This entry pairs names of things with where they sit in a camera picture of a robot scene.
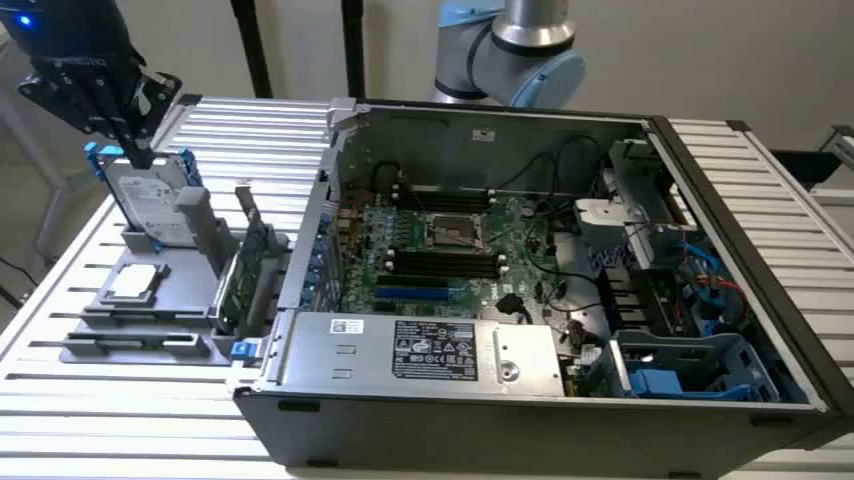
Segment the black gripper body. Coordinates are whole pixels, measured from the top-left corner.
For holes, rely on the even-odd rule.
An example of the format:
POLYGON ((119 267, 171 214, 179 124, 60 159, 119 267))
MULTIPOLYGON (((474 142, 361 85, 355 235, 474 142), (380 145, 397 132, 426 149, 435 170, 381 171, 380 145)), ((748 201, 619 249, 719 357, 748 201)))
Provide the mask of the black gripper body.
POLYGON ((100 78, 133 97, 145 60, 113 1, 4 1, 1 23, 29 57, 32 74, 55 82, 100 78))

